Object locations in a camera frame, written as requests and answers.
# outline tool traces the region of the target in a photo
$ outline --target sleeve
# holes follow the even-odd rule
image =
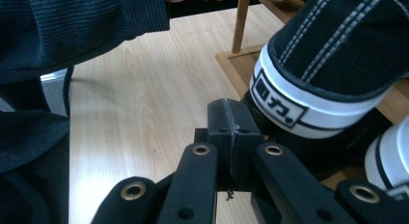
[[[165,0],[0,0],[0,84],[79,64],[169,27]]]

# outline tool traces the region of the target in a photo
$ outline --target white stitching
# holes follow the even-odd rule
[[[281,63],[282,65],[286,63],[286,60],[294,50],[295,46],[300,42],[301,38],[304,36],[311,24],[315,21],[316,17],[321,13],[322,9],[325,7],[328,1],[330,0],[318,0],[310,13],[304,19],[304,22],[301,24],[295,35],[292,37],[291,41],[289,41],[286,49],[283,51],[282,56],[279,59],[279,63]]]
[[[398,0],[393,0],[395,3],[397,3],[398,6],[400,6],[403,9],[403,12],[406,14],[406,17],[409,19],[409,11],[405,6]]]
[[[321,69],[325,64],[328,58],[338,49],[340,44],[346,39],[346,37],[351,33],[351,31],[356,27],[359,21],[365,17],[365,15],[373,9],[373,7],[380,0],[364,0],[342,23],[334,35],[329,39],[327,43],[319,50],[318,54],[315,56],[313,61],[310,63],[308,68],[304,71],[304,74],[301,76],[301,80],[305,80],[306,83],[310,83],[316,73]],[[306,79],[307,75],[314,69],[311,75]]]

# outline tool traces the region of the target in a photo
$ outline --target silver metal piece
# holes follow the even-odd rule
[[[194,154],[208,154],[210,153],[210,149],[205,145],[199,145],[193,148]]]
[[[121,191],[121,197],[126,201],[133,201],[144,196],[147,187],[143,182],[131,182]]]
[[[265,152],[272,155],[280,155],[283,153],[283,150],[277,146],[267,146],[265,147]]]
[[[381,198],[375,191],[362,185],[351,185],[349,191],[355,198],[366,203],[377,204],[381,201]]]

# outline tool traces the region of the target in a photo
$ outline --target black and white label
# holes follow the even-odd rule
[[[264,112],[288,128],[293,128],[308,110],[307,106],[296,103],[278,91],[266,77],[264,69],[254,78],[251,92]]]

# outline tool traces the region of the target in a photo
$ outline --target wooden leg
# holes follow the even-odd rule
[[[232,40],[232,53],[240,52],[249,4],[250,0],[238,0],[237,17]]]

